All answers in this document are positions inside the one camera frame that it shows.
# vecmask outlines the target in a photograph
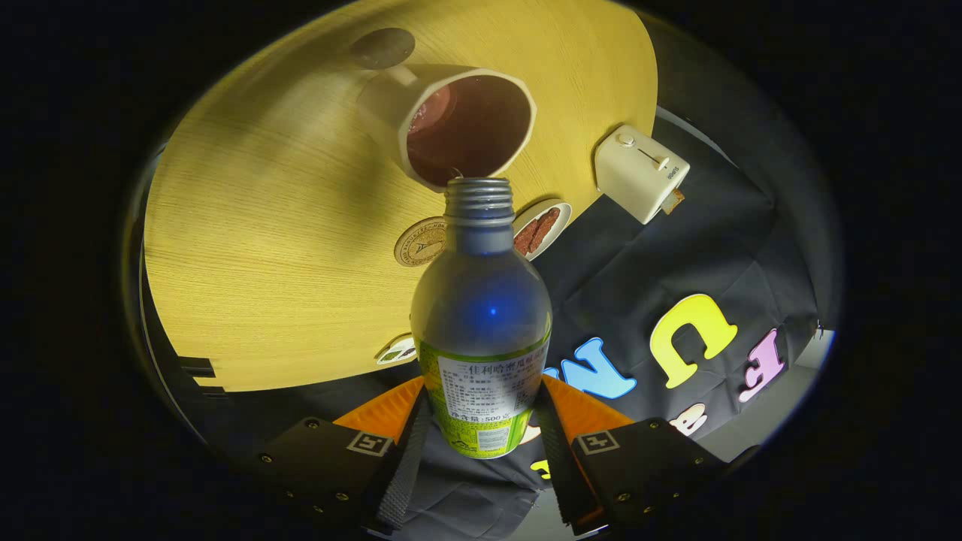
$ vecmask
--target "black background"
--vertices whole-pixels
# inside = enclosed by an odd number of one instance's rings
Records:
[[[948,4],[647,2],[797,123],[842,211],[846,313],[803,412],[681,537],[927,536],[956,470],[943,387],[954,177]],[[3,507],[13,538],[324,537],[209,456],[130,361],[124,187],[219,74],[329,10],[221,0],[7,4],[13,320]]]

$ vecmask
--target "green bottle label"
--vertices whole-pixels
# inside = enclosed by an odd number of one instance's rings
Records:
[[[513,451],[541,386],[549,335],[504,355],[469,357],[418,341],[428,398],[447,443],[471,458]]]

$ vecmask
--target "wooden table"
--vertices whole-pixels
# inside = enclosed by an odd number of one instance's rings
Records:
[[[424,267],[398,236],[443,213],[361,130],[372,72],[346,49],[409,30],[412,64],[488,67],[538,104],[531,142],[504,176],[516,210],[546,197],[581,214],[599,193],[594,146],[628,122],[650,134],[657,76],[641,20],[601,0],[365,0],[276,41],[212,87],[166,147],[145,224],[147,275],[177,353],[211,359],[202,385],[253,391],[381,368],[409,331]]]

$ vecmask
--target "round coaster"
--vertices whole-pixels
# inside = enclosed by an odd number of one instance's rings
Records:
[[[394,259],[404,267],[417,267],[430,262],[444,249],[444,218],[423,219],[401,233],[394,245]]]

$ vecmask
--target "plastic bottle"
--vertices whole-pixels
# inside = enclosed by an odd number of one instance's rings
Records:
[[[514,450],[541,385],[551,302],[514,249],[507,179],[447,184],[447,242],[418,282],[411,328],[442,433],[459,453]]]

